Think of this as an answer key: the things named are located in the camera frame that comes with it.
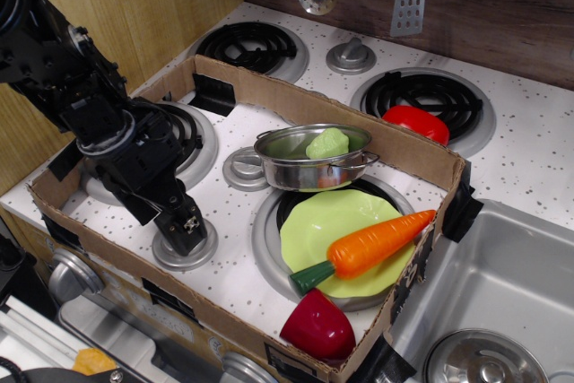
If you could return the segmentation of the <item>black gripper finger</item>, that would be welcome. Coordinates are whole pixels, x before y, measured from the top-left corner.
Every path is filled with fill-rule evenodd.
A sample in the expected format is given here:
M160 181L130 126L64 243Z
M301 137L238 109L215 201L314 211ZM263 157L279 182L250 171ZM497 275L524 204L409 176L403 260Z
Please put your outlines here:
M180 256L187 256L208 236L203 215L190 196L185 196L175 209L162 210L155 217L154 223Z

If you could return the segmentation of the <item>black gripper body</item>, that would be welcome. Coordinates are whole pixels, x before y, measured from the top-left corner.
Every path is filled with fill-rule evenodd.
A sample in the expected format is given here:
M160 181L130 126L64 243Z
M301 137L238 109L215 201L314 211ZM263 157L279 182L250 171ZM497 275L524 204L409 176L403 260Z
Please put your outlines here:
M104 187L142 224L158 215L182 225L191 217L191 198L177 168L197 148L197 125L190 114L168 104L138 99L123 111L115 136L79 144Z

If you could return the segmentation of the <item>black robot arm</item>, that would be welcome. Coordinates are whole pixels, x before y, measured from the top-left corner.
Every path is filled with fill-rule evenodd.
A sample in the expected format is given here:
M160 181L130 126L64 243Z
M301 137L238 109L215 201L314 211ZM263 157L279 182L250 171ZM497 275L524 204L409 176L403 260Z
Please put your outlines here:
M171 105L130 98L117 65L48 0L1 0L1 81L75 142L51 165L80 160L142 225L154 222L179 256L207 237L176 169L194 149Z

